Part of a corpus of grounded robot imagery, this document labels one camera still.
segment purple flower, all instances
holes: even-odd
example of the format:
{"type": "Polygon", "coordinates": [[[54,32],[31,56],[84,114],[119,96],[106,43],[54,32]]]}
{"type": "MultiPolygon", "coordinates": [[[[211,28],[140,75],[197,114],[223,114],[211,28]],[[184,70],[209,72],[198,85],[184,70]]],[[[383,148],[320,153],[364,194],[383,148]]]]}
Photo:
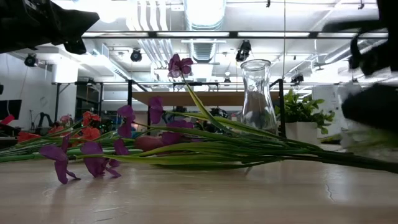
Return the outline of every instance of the purple flower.
{"type": "MultiPolygon", "coordinates": [[[[166,124],[169,128],[193,128],[193,123],[187,122],[185,120],[173,121],[169,124],[166,124]]],[[[162,142],[165,145],[177,144],[180,142],[183,134],[181,133],[173,133],[173,132],[164,132],[162,133],[162,142]]]]}
{"type": "Polygon", "coordinates": [[[134,115],[134,112],[129,105],[120,107],[117,112],[118,115],[126,118],[124,124],[118,128],[118,134],[122,138],[131,138],[131,123],[135,120],[136,115],[134,115]]]}
{"type": "Polygon", "coordinates": [[[152,97],[149,100],[149,106],[149,118],[152,124],[158,124],[163,115],[162,97],[152,97]]]}
{"type": "MultiPolygon", "coordinates": [[[[123,139],[118,139],[115,142],[113,142],[113,146],[114,146],[114,152],[118,156],[130,154],[129,150],[124,146],[123,139]]],[[[117,161],[116,159],[111,159],[109,165],[111,167],[118,167],[120,165],[120,162],[117,161]]]]}
{"type": "Polygon", "coordinates": [[[67,169],[68,167],[67,150],[68,150],[69,137],[70,137],[69,134],[63,137],[61,147],[43,146],[39,150],[40,155],[46,157],[47,159],[52,159],[55,161],[54,166],[58,176],[58,180],[63,184],[68,183],[67,174],[75,179],[78,179],[74,173],[68,171],[67,169]]]}
{"type": "MultiPolygon", "coordinates": [[[[102,155],[104,154],[102,147],[97,142],[85,142],[82,145],[80,151],[84,155],[102,155]]],[[[105,175],[105,170],[114,175],[115,177],[120,177],[121,175],[116,172],[116,170],[112,170],[106,165],[109,162],[109,159],[103,157],[94,157],[94,158],[84,158],[83,161],[86,164],[88,172],[90,172],[94,177],[99,177],[105,175]]]]}
{"type": "Polygon", "coordinates": [[[169,77],[177,78],[181,74],[191,73],[191,65],[193,61],[191,58],[184,58],[180,60],[178,54],[173,55],[169,62],[169,77]]]}

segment desk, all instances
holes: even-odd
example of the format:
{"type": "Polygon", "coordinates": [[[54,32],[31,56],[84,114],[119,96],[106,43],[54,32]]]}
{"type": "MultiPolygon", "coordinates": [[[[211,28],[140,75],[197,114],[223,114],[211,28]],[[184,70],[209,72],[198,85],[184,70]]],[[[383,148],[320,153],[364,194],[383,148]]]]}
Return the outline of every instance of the desk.
{"type": "Polygon", "coordinates": [[[52,161],[0,164],[1,223],[398,223],[398,175],[286,161],[193,172],[122,164],[123,175],[58,182],[52,161]]]}

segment ceiling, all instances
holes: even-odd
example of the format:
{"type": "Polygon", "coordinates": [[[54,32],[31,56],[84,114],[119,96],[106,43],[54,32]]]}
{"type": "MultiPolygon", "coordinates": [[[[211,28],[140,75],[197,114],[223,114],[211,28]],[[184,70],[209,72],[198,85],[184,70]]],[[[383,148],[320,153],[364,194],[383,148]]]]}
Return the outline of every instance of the ceiling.
{"type": "MultiPolygon", "coordinates": [[[[197,9],[197,13],[206,14],[207,10],[212,6],[215,0],[191,0],[201,1],[205,7],[197,9]]],[[[141,16],[141,5],[134,12],[129,1],[93,1],[93,0],[53,0],[65,9],[79,9],[86,11],[100,12],[99,15],[103,21],[98,21],[89,31],[90,32],[106,32],[106,31],[129,31],[126,25],[126,18],[132,15],[141,16]],[[75,2],[95,2],[90,7],[82,7],[81,4],[75,2]],[[109,17],[113,17],[114,22],[109,22],[109,17]]],[[[150,21],[150,7],[148,2],[146,16],[147,22],[150,21]]],[[[159,19],[160,2],[157,4],[157,25],[160,27],[159,19]]],[[[329,21],[337,21],[342,19],[358,19],[377,17],[378,11],[376,0],[365,0],[365,7],[358,9],[360,0],[286,0],[286,4],[282,0],[272,0],[270,7],[266,7],[267,1],[242,1],[227,0],[224,12],[223,26],[221,30],[225,31],[320,31],[323,25],[329,21]]],[[[185,15],[183,11],[182,0],[166,0],[166,19],[167,28],[172,31],[186,30],[185,15]]],[[[90,39],[85,40],[86,43],[93,45],[94,48],[100,49],[102,45],[109,48],[109,57],[118,66],[120,66],[138,82],[159,82],[167,81],[167,72],[163,70],[154,70],[151,60],[146,53],[141,50],[142,60],[140,62],[132,62],[129,58],[133,48],[141,48],[137,39],[90,39]],[[165,74],[163,77],[156,76],[156,73],[165,74]]],[[[188,44],[183,44],[181,39],[171,39],[174,53],[179,53],[182,57],[189,57],[188,44]]],[[[241,82],[239,77],[241,71],[239,64],[235,61],[237,48],[240,46],[241,39],[225,39],[224,43],[216,45],[216,53],[211,61],[213,68],[210,74],[206,74],[206,81],[219,82],[225,77],[225,73],[229,72],[231,77],[237,77],[235,80],[241,82]]],[[[283,74],[287,74],[291,69],[305,61],[311,55],[326,55],[335,51],[349,43],[349,40],[284,40],[284,39],[250,39],[252,46],[251,56],[248,59],[261,58],[272,62],[271,80],[280,78],[283,74]]],[[[90,66],[90,61],[82,62],[90,66]]],[[[347,62],[341,61],[336,64],[327,65],[322,72],[312,69],[311,75],[307,76],[306,82],[339,82],[349,80],[351,74],[345,69],[347,62]]],[[[111,77],[109,72],[103,72],[100,68],[92,70],[82,70],[80,75],[92,76],[99,80],[107,80],[111,77]]],[[[196,72],[193,79],[202,78],[203,74],[196,72]]]]}

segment green plant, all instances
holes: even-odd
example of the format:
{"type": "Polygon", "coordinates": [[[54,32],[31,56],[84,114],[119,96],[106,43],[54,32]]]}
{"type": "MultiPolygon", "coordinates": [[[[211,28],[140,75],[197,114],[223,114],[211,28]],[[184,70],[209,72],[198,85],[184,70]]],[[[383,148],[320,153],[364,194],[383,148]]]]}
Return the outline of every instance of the green plant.
{"type": "MultiPolygon", "coordinates": [[[[285,122],[286,123],[294,123],[294,122],[315,122],[319,129],[321,129],[322,134],[328,134],[327,126],[330,125],[333,118],[335,117],[335,113],[333,111],[329,111],[328,114],[323,113],[323,110],[319,113],[314,113],[315,109],[319,109],[319,104],[323,103],[325,100],[318,99],[313,100],[312,96],[306,96],[303,98],[301,102],[299,102],[299,95],[293,93],[293,90],[290,90],[288,94],[284,96],[285,101],[285,122]]],[[[275,106],[275,113],[277,118],[280,118],[280,108],[275,106]]]]}

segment clear glass carafe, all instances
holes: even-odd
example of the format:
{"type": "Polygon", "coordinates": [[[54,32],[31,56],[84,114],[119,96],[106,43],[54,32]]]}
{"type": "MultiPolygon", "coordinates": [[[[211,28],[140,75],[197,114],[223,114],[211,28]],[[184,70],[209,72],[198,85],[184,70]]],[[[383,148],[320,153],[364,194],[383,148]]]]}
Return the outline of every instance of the clear glass carafe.
{"type": "Polygon", "coordinates": [[[269,94],[270,61],[255,59],[242,63],[244,104],[242,123],[278,133],[274,107],[269,94]]]}

